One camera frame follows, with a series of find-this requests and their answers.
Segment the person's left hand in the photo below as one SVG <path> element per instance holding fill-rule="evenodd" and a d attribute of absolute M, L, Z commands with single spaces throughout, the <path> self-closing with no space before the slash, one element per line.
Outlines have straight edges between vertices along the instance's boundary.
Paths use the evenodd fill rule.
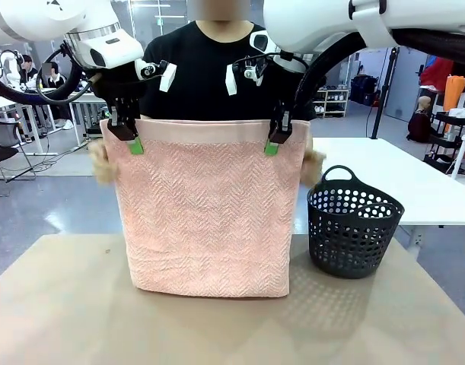
<path fill-rule="evenodd" d="M 326 159 L 326 155 L 314 151 L 306 150 L 301 165 L 301 177 L 300 183 L 307 187 L 313 188 L 320 181 L 322 177 L 323 162 Z"/>

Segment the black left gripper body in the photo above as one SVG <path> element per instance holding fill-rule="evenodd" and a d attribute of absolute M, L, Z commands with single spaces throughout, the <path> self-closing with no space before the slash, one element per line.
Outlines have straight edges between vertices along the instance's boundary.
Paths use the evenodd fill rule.
<path fill-rule="evenodd" d="M 124 97 L 140 98 L 145 94 L 145 82 L 139 80 L 134 62 L 111 69 L 93 70 L 91 77 L 95 75 L 100 77 L 92 84 L 91 89 L 96 97 L 105 101 Z"/>

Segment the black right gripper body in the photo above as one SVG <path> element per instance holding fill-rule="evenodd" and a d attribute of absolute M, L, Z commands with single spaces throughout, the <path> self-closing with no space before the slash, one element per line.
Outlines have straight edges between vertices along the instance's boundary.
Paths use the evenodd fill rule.
<path fill-rule="evenodd" d="M 303 74 L 289 71 L 279 72 L 279 105 L 287 111 L 302 111 L 303 106 L 295 101 Z"/>

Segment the person's right hand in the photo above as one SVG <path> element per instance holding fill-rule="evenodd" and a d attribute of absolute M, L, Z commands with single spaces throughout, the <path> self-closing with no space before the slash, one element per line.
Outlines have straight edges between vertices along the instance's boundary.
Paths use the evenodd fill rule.
<path fill-rule="evenodd" d="M 92 141 L 88 145 L 93 174 L 100 184 L 109 185 L 116 181 L 118 166 L 109 160 L 103 139 Z"/>

